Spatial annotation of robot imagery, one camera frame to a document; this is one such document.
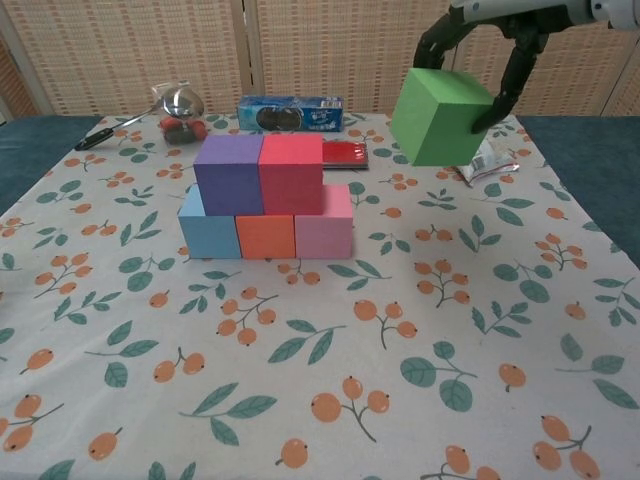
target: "pink cube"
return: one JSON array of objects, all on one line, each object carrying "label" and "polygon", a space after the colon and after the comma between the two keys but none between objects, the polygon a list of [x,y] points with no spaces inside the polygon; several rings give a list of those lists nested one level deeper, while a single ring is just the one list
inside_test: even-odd
[{"label": "pink cube", "polygon": [[260,186],[265,215],[322,213],[322,135],[267,135]]},{"label": "pink cube", "polygon": [[298,258],[349,258],[353,209],[347,185],[324,185],[322,215],[296,215]]}]

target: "table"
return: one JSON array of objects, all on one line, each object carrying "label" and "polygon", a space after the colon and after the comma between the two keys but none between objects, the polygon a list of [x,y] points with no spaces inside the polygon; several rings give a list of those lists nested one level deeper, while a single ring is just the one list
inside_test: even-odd
[{"label": "table", "polygon": [[515,118],[473,189],[388,122],[327,134],[348,261],[190,260],[154,118],[67,155],[0,218],[0,477],[636,478],[637,268]]}]

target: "light blue cube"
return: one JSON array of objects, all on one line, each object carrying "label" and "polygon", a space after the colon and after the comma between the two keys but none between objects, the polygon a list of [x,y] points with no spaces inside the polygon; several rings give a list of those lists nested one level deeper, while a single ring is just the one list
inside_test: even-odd
[{"label": "light blue cube", "polygon": [[241,258],[235,218],[207,217],[198,185],[189,189],[178,220],[191,258]]}]

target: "orange cube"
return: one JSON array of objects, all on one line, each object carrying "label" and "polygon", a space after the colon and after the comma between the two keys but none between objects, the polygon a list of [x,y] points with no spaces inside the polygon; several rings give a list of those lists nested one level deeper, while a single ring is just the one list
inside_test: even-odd
[{"label": "orange cube", "polygon": [[295,258],[293,215],[237,216],[242,258]]}]

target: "wooden block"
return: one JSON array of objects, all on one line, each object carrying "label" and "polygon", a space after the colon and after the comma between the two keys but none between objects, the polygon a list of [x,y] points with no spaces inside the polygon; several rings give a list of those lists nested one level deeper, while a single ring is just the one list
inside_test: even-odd
[{"label": "wooden block", "polygon": [[259,166],[265,214],[322,213],[322,135],[267,135]]},{"label": "wooden block", "polygon": [[243,258],[295,258],[291,215],[236,217]]},{"label": "wooden block", "polygon": [[324,186],[322,215],[296,215],[298,258],[349,258],[353,209],[347,185]]},{"label": "wooden block", "polygon": [[412,68],[396,103],[391,133],[413,165],[471,163],[486,132],[471,133],[493,97],[471,75]]},{"label": "wooden block", "polygon": [[193,163],[207,215],[262,215],[261,135],[209,135]]},{"label": "wooden block", "polygon": [[178,220],[191,258],[240,258],[234,218],[205,216],[198,185],[189,190]]}]

